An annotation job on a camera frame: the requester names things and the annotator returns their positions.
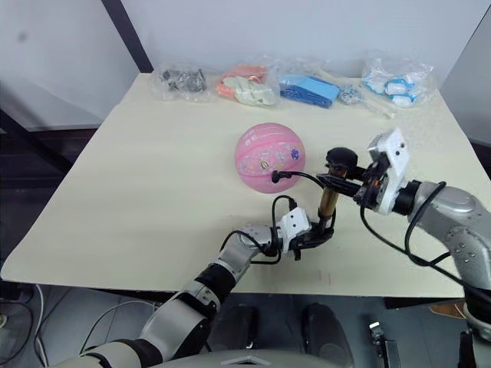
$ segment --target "table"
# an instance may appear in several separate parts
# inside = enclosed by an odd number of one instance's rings
[[[339,103],[329,110],[283,101],[277,109],[157,101],[141,74],[109,114],[60,184],[2,278],[10,281],[137,291],[175,291],[213,259],[223,238],[248,223],[269,224],[274,195],[255,192],[236,174],[238,138],[257,123],[291,127],[307,153],[306,172],[325,171],[335,146],[358,153],[359,165],[377,134],[400,127],[411,151],[408,179],[446,180],[491,208],[491,184],[471,145],[438,94],[392,120]],[[287,193],[315,216],[319,188],[301,179]],[[278,213],[285,210],[278,207]],[[375,239],[352,199],[340,198],[332,240],[285,258],[253,265],[235,291],[386,297],[461,297],[459,285],[419,268]],[[402,244],[407,220],[367,214],[382,235]],[[414,251],[444,248],[422,231]],[[442,262],[455,272],[451,259]]]

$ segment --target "floor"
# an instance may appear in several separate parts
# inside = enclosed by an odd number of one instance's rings
[[[67,291],[65,287],[43,287],[47,291],[47,311]],[[109,307],[132,300],[83,288],[71,289],[49,317],[42,338],[51,365],[77,355],[92,323]],[[356,367],[379,367],[380,360],[369,341],[368,323],[379,320],[388,338],[397,341],[404,367],[450,367],[458,362],[459,335],[463,320],[433,314],[427,307],[386,310],[377,297],[326,297],[267,294],[233,294],[224,310],[239,304],[259,309],[259,335],[256,347],[303,352],[300,313],[319,302],[328,305],[344,328]],[[38,314],[38,297],[30,303]],[[120,338],[134,339],[153,308],[145,304],[124,305],[110,312],[94,330],[88,346]],[[23,353],[7,367],[40,366],[32,349],[32,338]]]
[[[60,152],[75,159],[88,139],[90,135],[87,135],[84,140],[79,140],[75,145],[63,145]],[[2,155],[0,155],[2,176],[5,177],[3,168],[6,166],[13,170],[12,175],[17,176],[19,166],[12,162],[11,157],[8,159],[8,165],[4,165],[5,151]],[[22,154],[21,159],[23,162],[25,160],[31,162],[25,157],[25,154]],[[38,165],[32,166],[34,171],[39,167]],[[53,186],[23,189],[4,187],[2,189],[0,192],[0,262],[30,229],[54,191]],[[131,300],[128,297],[83,288],[68,289],[47,285],[42,285],[42,288],[47,300],[44,315],[49,313],[64,296],[42,330],[42,338],[51,365],[77,354],[92,323],[103,311]],[[300,314],[306,305],[313,302],[326,304],[335,312],[347,335],[357,367],[380,366],[380,361],[369,341],[367,326],[372,320],[379,320],[387,337],[397,341],[404,367],[457,365],[459,335],[460,331],[466,328],[466,324],[463,320],[433,314],[428,307],[387,310],[381,298],[377,297],[232,294],[223,306],[222,313],[240,304],[257,307],[260,322],[256,347],[302,352]],[[28,305],[34,312],[35,323],[39,315],[39,304],[38,294],[34,293]],[[2,305],[0,308],[0,311],[12,316],[5,327],[0,328],[0,361],[2,361],[10,351],[18,347],[26,335],[28,318],[20,307]],[[151,313],[152,307],[145,304],[128,304],[117,308],[97,326],[88,346],[118,338],[137,337]],[[33,336],[30,337],[22,353],[8,363],[7,367],[39,366],[33,351],[32,338]]]

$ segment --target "plastic bag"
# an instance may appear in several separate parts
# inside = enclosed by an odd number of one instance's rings
[[[218,74],[186,63],[161,64],[150,76],[150,90],[160,100],[213,100]]]
[[[326,64],[326,61],[309,57],[297,57],[278,63],[280,96],[329,108],[339,95],[339,86],[317,74]]]
[[[244,63],[221,76],[216,85],[219,96],[241,104],[271,107],[278,103],[278,86],[272,65]]]
[[[437,91],[433,67],[410,57],[372,54],[361,79],[366,88],[388,97],[399,107],[424,104]]]

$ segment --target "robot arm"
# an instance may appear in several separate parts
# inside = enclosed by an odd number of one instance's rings
[[[276,241],[282,244],[282,236],[294,238],[305,232],[310,223],[305,211],[297,207],[283,216],[278,227]],[[282,247],[272,246],[272,229],[268,226],[248,226],[237,233],[198,277],[152,314],[137,340],[100,345],[58,367],[144,368],[198,354],[222,303],[260,252],[257,245],[271,256],[275,255],[272,248],[282,251]]]
[[[411,220],[436,184],[423,182],[416,192]],[[491,297],[491,214],[462,189],[445,187],[427,207],[418,226],[438,239],[453,257],[460,277]],[[464,314],[481,338],[491,342],[491,304],[464,287]]]

